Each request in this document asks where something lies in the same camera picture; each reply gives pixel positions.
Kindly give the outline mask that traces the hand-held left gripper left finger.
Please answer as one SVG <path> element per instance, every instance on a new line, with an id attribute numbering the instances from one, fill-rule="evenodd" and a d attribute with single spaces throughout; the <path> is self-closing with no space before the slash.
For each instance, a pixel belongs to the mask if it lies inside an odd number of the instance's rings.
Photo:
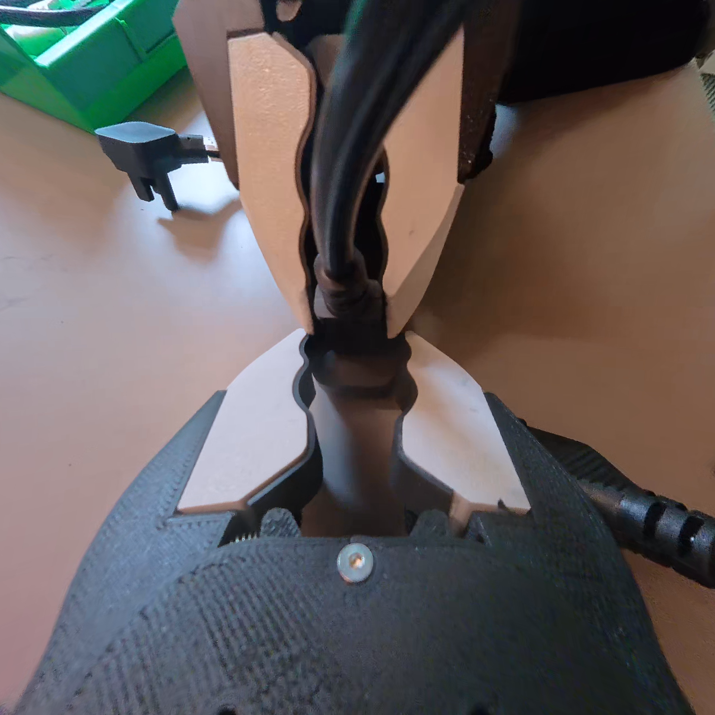
<path id="1" fill-rule="evenodd" d="M 230 511 L 251 531 L 273 508 L 300 520 L 323 478 L 308 337 L 295 330 L 230 383 L 178 501 L 180 514 Z"/>

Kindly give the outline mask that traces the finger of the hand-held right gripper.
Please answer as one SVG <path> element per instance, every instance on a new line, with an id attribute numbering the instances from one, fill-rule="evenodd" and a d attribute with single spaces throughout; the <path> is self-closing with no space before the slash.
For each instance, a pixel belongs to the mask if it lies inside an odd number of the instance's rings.
<path id="1" fill-rule="evenodd" d="M 317 80 L 271 20 L 260 1 L 179 1 L 173 16 L 228 178 L 283 298 L 311 334 L 301 161 Z"/>
<path id="2" fill-rule="evenodd" d="M 496 101 L 517 28 L 517 1 L 476 1 L 383 142 L 389 338 L 406 326 L 432 280 L 465 184 L 490 163 Z"/>

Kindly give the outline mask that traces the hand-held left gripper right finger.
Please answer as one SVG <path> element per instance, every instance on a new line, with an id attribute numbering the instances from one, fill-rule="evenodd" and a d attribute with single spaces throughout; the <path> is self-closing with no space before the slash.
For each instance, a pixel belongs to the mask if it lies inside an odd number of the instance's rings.
<path id="1" fill-rule="evenodd" d="M 391 488 L 407 520 L 439 511 L 462 535 L 475 512 L 527 514 L 531 505 L 479 383 L 416 333 L 402 338 Z"/>

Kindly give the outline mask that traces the black power plug with cord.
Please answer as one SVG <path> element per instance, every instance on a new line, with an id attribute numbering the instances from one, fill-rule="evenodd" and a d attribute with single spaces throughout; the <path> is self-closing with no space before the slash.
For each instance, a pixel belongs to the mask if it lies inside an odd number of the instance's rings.
<path id="1" fill-rule="evenodd" d="M 317 122 L 310 213 L 315 315 L 377 325 L 383 293 L 355 249 L 371 171 L 398 114 L 452 40 L 469 1 L 354 1 Z"/>

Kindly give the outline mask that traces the black power strip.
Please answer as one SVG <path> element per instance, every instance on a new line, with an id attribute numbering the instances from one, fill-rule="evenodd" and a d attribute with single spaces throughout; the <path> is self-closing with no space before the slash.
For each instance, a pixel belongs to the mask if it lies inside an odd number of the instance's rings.
<path id="1" fill-rule="evenodd" d="M 386 398 L 407 375 L 411 349 L 405 335 L 378 337 L 309 336 L 305 343 L 314 383 L 343 398 Z"/>

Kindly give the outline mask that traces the black angled plug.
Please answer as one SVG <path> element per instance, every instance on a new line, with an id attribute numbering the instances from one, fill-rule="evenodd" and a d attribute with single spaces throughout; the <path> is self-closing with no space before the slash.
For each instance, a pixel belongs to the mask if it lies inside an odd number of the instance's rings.
<path id="1" fill-rule="evenodd" d="M 162 198 L 167 210 L 179 209 L 169 174 L 184 165 L 205 164 L 201 135 L 178 134 L 145 121 L 126 121 L 95 130 L 104 154 L 128 175 L 138 198 Z"/>

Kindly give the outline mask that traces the green plastic bin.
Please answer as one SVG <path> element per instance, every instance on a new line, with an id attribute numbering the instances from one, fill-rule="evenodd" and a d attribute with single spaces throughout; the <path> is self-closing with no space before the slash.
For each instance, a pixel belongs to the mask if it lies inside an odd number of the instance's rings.
<path id="1" fill-rule="evenodd" d="M 1 93 L 95 129 L 126 119 L 186 66 L 177 1 L 2 1 Z"/>

